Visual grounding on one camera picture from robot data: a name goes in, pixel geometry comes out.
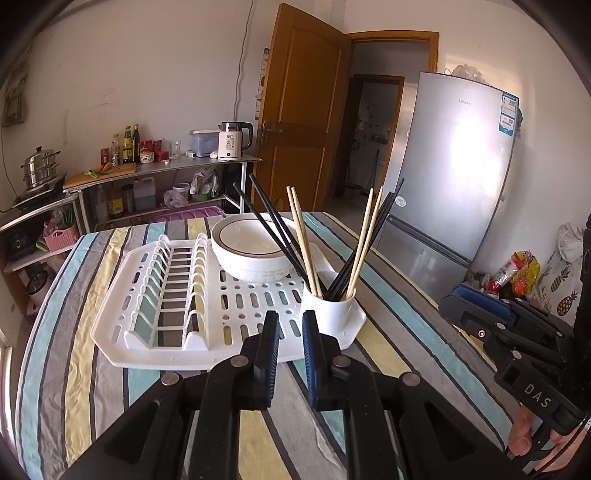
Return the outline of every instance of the white dish rack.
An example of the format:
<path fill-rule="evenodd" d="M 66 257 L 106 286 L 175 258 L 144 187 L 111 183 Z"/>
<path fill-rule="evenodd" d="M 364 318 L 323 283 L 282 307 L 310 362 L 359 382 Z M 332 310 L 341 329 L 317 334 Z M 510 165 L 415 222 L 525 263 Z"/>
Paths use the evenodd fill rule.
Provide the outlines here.
<path fill-rule="evenodd" d="M 318 270 L 331 270 L 320 249 Z M 242 342 L 262 330 L 267 310 L 280 320 L 279 362 L 304 357 L 299 319 L 304 281 L 297 274 L 266 283 L 233 278 L 219 265 L 211 241 L 157 242 L 125 257 L 90 333 L 118 367 L 205 370 L 240 353 Z M 366 319 L 355 301 L 337 335 L 341 349 L 353 343 Z"/>

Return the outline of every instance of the cutting board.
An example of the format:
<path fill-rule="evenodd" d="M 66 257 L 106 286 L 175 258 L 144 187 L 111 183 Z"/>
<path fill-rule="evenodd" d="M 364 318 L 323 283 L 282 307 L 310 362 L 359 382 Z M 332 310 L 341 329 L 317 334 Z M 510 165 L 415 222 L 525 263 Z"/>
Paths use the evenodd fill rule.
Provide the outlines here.
<path fill-rule="evenodd" d="M 94 183 L 97 180 L 116 179 L 121 175 L 129 175 L 130 173 L 135 173 L 135 168 L 135 163 L 117 165 L 116 167 L 111 167 L 108 174 L 99 175 L 96 179 L 84 175 L 84 172 L 80 172 L 66 180 L 64 183 L 64 190 L 71 189 L 72 187 L 79 187 L 80 185 L 86 185 L 88 183 Z"/>

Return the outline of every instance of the silver refrigerator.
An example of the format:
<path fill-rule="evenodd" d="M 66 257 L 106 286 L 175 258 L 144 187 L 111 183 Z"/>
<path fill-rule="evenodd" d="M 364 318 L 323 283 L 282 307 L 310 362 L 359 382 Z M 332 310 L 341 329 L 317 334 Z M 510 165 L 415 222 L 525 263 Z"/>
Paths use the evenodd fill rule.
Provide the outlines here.
<path fill-rule="evenodd" d="M 378 250 L 435 301 L 462 282 L 491 224 L 518 106 L 514 95 L 482 83 L 420 74 L 404 182 Z"/>

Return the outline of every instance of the human hand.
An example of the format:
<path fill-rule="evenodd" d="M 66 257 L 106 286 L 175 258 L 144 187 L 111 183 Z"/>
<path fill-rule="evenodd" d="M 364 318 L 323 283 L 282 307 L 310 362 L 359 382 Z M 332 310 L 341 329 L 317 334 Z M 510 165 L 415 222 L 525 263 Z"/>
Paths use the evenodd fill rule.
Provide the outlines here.
<path fill-rule="evenodd" d="M 509 433 L 509 449 L 515 455 L 525 455 L 531 449 L 531 426 L 533 425 L 535 420 L 535 414 L 528 409 L 527 407 L 522 406 L 519 410 L 517 418 L 515 419 L 515 423 L 511 427 L 511 432 Z M 569 442 L 569 440 L 576 435 L 578 429 L 574 429 L 569 435 L 559 435 L 554 430 L 550 432 L 550 440 L 552 440 L 556 446 L 552 449 L 550 454 L 539 461 L 539 463 L 535 466 L 535 469 L 538 470 L 542 468 L 547 462 L 551 461 Z M 555 470 L 559 470 L 571 461 L 575 452 L 583 442 L 583 439 L 587 435 L 587 429 L 583 429 L 583 431 L 579 434 L 579 436 L 573 441 L 573 443 L 569 446 L 569 448 L 558 457 L 558 459 L 553 462 L 548 468 L 544 469 L 544 472 L 552 472 Z"/>

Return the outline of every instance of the electric kettle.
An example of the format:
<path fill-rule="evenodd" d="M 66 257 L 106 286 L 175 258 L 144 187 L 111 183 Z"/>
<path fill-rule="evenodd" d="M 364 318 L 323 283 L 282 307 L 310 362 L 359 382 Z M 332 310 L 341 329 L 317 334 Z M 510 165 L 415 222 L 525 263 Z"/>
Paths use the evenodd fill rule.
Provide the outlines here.
<path fill-rule="evenodd" d="M 248 122 L 222 122 L 219 125 L 220 140 L 217 145 L 217 157 L 222 159 L 240 158 L 242 150 L 252 145 L 252 124 Z M 242 130 L 248 130 L 248 143 L 242 145 Z"/>

